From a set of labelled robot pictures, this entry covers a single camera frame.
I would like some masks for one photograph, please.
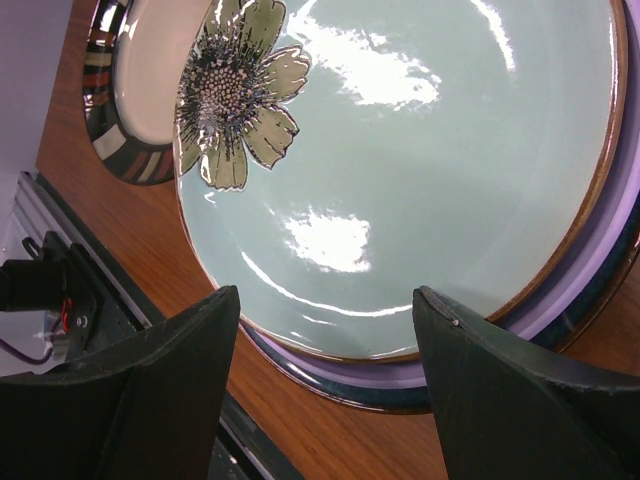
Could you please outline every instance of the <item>cable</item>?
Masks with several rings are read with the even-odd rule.
[[[56,323],[53,324],[51,331],[49,332],[49,336],[55,335],[56,329],[60,325],[61,319],[56,320]],[[44,357],[42,358],[33,358],[29,355],[22,353],[20,350],[10,345],[2,338],[0,338],[0,349],[7,352],[9,355],[17,358],[18,360],[23,361],[24,363],[28,363],[29,365],[44,365],[49,361],[51,355],[53,355],[53,342],[51,340],[46,340],[47,349],[44,352]]]

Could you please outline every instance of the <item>stacked plates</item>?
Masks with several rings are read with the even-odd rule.
[[[161,181],[174,122],[194,252],[307,388],[424,411],[415,287],[552,348],[635,259],[635,0],[160,3],[103,22],[115,101],[89,122],[96,150]]]

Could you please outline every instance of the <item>flower design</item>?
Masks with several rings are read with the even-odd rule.
[[[200,161],[208,185],[241,190],[246,144],[272,169],[299,132],[279,104],[306,82],[310,59],[295,45],[269,54],[280,35],[279,0],[215,0],[202,24],[178,89],[174,151],[179,175]]]

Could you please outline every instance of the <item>wooden table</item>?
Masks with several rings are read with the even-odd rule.
[[[75,0],[37,166],[165,315],[207,295],[183,234],[173,182],[132,187],[100,165],[81,103],[95,0]],[[640,266],[569,349],[574,358],[640,374]],[[333,404],[279,374],[238,335],[229,390],[310,479],[446,478],[431,415],[385,416]]]

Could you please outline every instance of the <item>plate stack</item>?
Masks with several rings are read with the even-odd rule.
[[[415,287],[562,349],[623,281],[639,0],[191,3],[101,2],[89,132],[138,184],[166,181],[173,145],[202,268],[238,286],[244,332],[297,383],[426,411]]]

